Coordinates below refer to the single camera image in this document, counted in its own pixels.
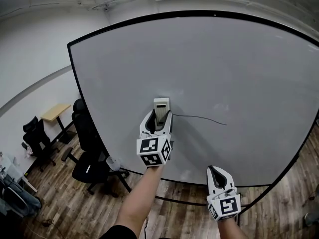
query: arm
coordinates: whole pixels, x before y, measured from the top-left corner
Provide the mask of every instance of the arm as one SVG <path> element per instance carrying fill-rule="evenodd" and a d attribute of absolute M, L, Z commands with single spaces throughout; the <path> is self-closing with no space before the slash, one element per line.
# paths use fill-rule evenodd
<path fill-rule="evenodd" d="M 234 219 L 218 221 L 220 239 L 247 239 L 246 235 L 238 227 Z"/>
<path fill-rule="evenodd" d="M 149 167 L 141 180 L 124 200 L 114 225 L 131 229 L 137 238 L 148 216 L 164 166 Z"/>

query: chair armrest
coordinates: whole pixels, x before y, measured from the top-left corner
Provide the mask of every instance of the chair armrest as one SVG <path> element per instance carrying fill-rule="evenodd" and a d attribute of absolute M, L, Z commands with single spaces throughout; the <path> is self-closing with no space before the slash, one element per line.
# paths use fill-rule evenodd
<path fill-rule="evenodd" d="M 71 154 L 71 151 L 72 151 L 72 150 L 73 150 L 72 147 L 69 147 L 69 148 L 66 149 L 66 151 L 63 153 L 63 155 L 62 155 L 62 157 L 61 157 L 61 160 L 62 160 L 63 162 L 66 161 L 66 159 L 68 158 L 68 156 Z"/>
<path fill-rule="evenodd" d="M 26 144 L 25 144 L 24 142 L 22 142 L 21 145 L 22 145 L 22 147 L 23 147 L 24 149 L 27 149 L 27 146 L 26 146 Z"/>

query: chair wheel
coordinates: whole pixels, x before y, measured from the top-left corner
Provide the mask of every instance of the chair wheel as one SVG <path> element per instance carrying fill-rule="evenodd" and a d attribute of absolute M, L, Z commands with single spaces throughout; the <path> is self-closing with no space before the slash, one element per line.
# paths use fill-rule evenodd
<path fill-rule="evenodd" d="M 129 172 L 125 172 L 125 173 L 124 173 L 124 179 L 127 178 L 129 175 L 130 175 Z"/>

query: black and white marker cube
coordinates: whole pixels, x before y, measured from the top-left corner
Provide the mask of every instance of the black and white marker cube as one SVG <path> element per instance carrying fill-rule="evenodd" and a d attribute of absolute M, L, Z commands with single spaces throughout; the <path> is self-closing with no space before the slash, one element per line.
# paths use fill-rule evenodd
<path fill-rule="evenodd" d="M 240 195 L 213 199 L 208 209 L 216 221 L 234 217 L 240 213 Z"/>
<path fill-rule="evenodd" d="M 145 166 L 165 165 L 172 150 L 170 135 L 138 139 L 136 152 Z"/>

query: whiteboard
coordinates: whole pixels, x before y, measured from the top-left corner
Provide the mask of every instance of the whiteboard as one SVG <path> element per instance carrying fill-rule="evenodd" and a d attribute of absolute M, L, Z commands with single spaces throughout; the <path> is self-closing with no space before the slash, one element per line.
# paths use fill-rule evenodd
<path fill-rule="evenodd" d="M 164 179 L 205 184 L 207 166 L 215 165 L 236 186 L 272 184 L 318 112 L 319 47 L 252 16 L 179 13 L 129 20 L 69 44 L 105 147 L 124 168 L 143 173 L 139 125 L 154 98 L 169 97 L 174 114 L 227 125 L 174 116 Z"/>

